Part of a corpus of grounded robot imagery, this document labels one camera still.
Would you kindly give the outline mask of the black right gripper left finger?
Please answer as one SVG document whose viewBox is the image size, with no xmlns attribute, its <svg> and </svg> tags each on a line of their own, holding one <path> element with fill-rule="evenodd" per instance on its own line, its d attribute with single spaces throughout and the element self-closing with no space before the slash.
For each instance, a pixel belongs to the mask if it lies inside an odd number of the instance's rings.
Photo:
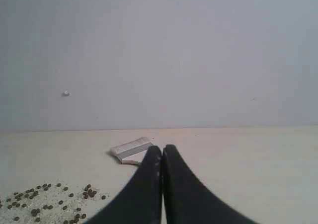
<svg viewBox="0 0 318 224">
<path fill-rule="evenodd" d="M 161 150 L 148 148 L 142 163 L 119 194 L 87 224 L 160 224 L 162 208 Z"/>
</svg>

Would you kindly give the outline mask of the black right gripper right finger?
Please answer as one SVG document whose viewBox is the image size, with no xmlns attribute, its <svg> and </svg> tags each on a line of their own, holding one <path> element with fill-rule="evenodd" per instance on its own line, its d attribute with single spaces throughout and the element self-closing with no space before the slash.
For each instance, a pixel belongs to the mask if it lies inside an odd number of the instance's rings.
<svg viewBox="0 0 318 224">
<path fill-rule="evenodd" d="M 163 195 L 168 224 L 254 224 L 214 195 L 191 171 L 175 145 L 163 149 Z"/>
</svg>

